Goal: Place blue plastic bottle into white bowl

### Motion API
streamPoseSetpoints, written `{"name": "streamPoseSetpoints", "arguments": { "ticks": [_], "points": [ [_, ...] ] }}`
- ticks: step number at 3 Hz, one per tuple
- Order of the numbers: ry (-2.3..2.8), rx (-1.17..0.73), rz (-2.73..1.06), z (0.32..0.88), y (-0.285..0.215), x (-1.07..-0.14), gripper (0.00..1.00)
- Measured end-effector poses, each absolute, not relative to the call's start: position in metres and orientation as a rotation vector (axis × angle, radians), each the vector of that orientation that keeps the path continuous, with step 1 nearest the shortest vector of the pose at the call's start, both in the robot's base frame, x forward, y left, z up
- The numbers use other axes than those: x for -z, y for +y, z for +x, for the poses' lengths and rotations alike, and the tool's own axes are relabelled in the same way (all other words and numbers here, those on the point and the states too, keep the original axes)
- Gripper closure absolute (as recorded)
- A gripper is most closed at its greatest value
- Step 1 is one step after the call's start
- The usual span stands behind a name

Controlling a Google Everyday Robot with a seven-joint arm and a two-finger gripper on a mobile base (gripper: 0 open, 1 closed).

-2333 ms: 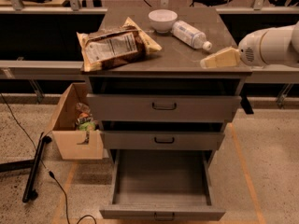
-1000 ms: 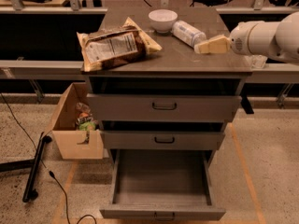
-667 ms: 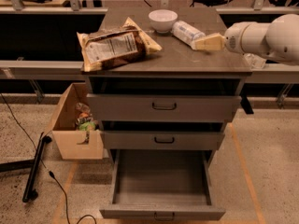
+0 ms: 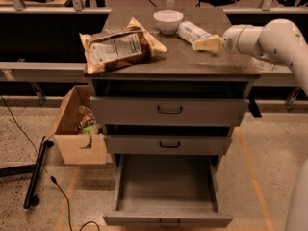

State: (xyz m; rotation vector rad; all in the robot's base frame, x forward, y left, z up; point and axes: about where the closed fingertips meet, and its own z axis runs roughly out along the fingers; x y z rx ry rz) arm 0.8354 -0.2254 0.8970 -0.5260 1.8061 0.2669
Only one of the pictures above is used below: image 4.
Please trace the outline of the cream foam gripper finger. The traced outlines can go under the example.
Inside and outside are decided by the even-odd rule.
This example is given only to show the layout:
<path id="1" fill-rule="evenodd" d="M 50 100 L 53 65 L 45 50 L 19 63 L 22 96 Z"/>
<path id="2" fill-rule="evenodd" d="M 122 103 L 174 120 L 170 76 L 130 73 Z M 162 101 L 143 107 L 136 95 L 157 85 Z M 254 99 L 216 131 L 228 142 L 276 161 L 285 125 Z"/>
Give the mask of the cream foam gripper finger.
<path id="1" fill-rule="evenodd" d="M 196 40 L 192 43 L 192 49 L 197 51 L 218 52 L 223 45 L 223 38 L 219 35 L 212 35 L 207 38 Z"/>

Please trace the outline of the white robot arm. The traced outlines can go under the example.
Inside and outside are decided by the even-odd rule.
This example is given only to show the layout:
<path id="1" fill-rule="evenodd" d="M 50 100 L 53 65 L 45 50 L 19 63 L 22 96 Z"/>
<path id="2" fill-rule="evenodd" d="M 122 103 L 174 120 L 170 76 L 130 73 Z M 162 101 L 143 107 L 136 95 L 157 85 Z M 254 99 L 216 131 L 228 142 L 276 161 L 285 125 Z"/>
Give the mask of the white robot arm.
<path id="1" fill-rule="evenodd" d="M 286 66 L 308 95 L 308 44 L 298 27 L 287 19 L 274 19 L 263 27 L 234 25 L 222 37 L 201 38 L 193 50 L 246 54 L 259 60 Z M 308 231 L 308 160 L 296 178 L 285 231 Z"/>

